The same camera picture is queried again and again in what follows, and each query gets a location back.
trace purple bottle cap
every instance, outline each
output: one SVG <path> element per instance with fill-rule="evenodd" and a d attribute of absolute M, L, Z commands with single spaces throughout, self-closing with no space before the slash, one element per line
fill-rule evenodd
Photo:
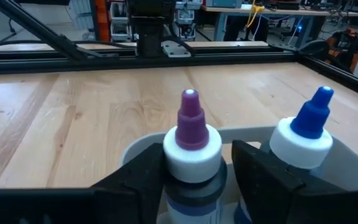
<path fill-rule="evenodd" d="M 187 150 L 202 149 L 209 141 L 204 110 L 196 90 L 185 90 L 181 94 L 175 140 L 181 148 Z"/>

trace bottle nozzle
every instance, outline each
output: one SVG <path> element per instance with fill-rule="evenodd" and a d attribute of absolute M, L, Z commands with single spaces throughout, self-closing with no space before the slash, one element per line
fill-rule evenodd
<path fill-rule="evenodd" d="M 305 138 L 320 138 L 329 116 L 328 104 L 333 94 L 334 90 L 328 86 L 318 88 L 312 99 L 303 104 L 298 115 L 291 122 L 292 131 Z"/>
<path fill-rule="evenodd" d="M 201 149 L 209 141 L 204 110 L 196 90 L 185 90 L 181 95 L 175 139 L 180 147 L 189 150 Z"/>

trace dropper bottle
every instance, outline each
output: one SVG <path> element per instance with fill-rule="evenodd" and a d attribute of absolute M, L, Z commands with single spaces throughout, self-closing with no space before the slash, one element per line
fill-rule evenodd
<path fill-rule="evenodd" d="M 330 113 L 328 104 L 333 94 L 334 90 L 328 86 L 318 88 L 296 117 L 283 118 L 278 122 L 270 141 L 264 142 L 260 150 L 289 166 L 319 177 L 319 167 L 333 146 L 333 137 L 323 128 Z M 234 219 L 238 224 L 251 223 L 243 198 Z"/>
<path fill-rule="evenodd" d="M 227 166 L 222 138 L 206 124 L 196 90 L 185 90 L 178 125 L 165 135 L 169 174 L 165 179 L 168 212 L 175 224 L 220 223 Z"/>

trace blue bottle cap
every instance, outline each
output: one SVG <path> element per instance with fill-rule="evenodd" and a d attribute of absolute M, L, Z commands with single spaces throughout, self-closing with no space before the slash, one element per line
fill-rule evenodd
<path fill-rule="evenodd" d="M 293 132 L 308 139 L 318 139 L 329 116 L 328 104 L 334 90 L 328 86 L 318 88 L 311 100 L 305 102 L 291 122 Z"/>

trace yellow cable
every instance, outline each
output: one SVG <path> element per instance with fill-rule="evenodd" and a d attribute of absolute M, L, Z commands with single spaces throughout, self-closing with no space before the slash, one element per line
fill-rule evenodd
<path fill-rule="evenodd" d="M 255 0 L 252 2 L 252 6 L 251 6 L 251 12 L 248 16 L 248 22 L 247 22 L 247 28 L 250 26 L 249 20 L 251 19 L 251 15 L 252 15 L 252 10 L 254 9 L 254 5 L 255 5 Z"/>
<path fill-rule="evenodd" d="M 257 13 L 255 12 L 255 14 L 254 14 L 254 16 L 253 16 L 251 22 L 250 22 L 249 24 L 247 24 L 247 28 L 249 28 L 249 27 L 252 25 L 252 23 L 254 22 L 255 17 L 256 17 L 256 14 L 257 14 Z"/>

